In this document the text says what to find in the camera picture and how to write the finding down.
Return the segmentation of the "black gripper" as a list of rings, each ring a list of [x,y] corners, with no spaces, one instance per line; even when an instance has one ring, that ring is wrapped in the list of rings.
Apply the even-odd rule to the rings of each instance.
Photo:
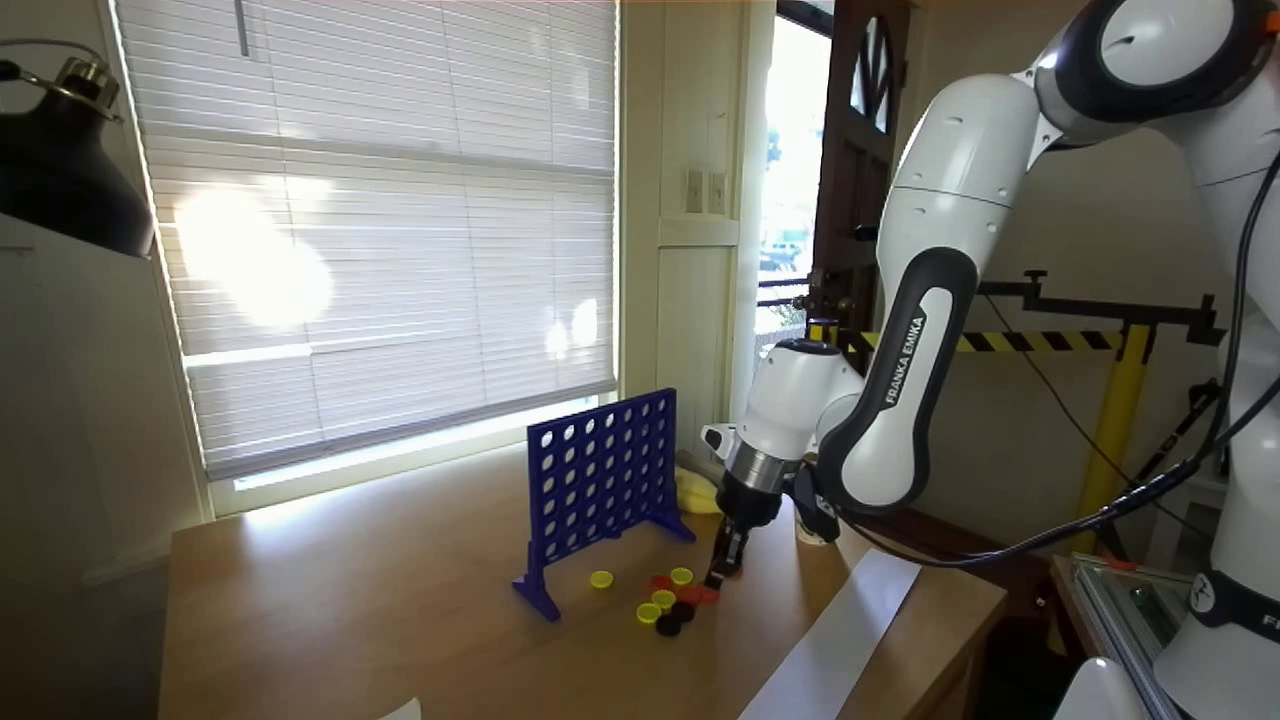
[[[757,491],[757,489],[739,482],[738,474],[723,474],[722,491],[715,491],[715,506],[722,506],[723,525],[715,526],[704,582],[723,582],[728,574],[739,574],[749,533],[775,519],[781,494]]]

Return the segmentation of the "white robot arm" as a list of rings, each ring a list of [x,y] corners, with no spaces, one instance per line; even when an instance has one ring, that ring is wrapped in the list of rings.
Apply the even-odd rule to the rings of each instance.
[[[797,506],[833,539],[914,504],[931,479],[931,415],[980,295],[1010,292],[1010,219],[1048,150],[1132,132],[1182,155],[1220,242],[1227,345],[1206,445],[1080,525],[1102,526],[1227,466],[1209,563],[1153,660],[1183,720],[1280,720],[1280,39],[1278,0],[1085,0],[1018,73],[974,73],[919,110],[875,225],[882,345],[781,340],[743,412],[712,424],[723,479],[712,570]]]

